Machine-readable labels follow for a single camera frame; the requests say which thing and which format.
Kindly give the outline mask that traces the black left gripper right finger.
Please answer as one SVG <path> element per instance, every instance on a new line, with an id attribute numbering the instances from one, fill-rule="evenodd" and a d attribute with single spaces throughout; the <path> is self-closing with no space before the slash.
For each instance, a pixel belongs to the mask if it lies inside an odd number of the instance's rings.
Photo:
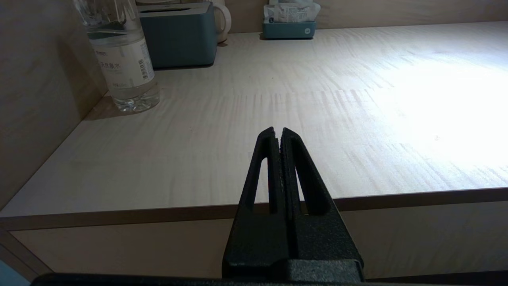
<path id="1" fill-rule="evenodd" d="M 281 163 L 291 257 L 353 259 L 361 255 L 302 138 L 284 128 Z"/>

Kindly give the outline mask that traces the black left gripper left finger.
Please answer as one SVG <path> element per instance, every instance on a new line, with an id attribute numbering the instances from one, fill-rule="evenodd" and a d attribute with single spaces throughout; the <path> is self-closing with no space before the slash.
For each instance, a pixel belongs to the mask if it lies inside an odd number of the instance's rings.
<path id="1" fill-rule="evenodd" d="M 268 165 L 269 213 L 254 211 L 262 161 Z M 291 247 L 283 163 L 274 128 L 257 139 L 222 259 L 223 278 L 289 278 Z"/>

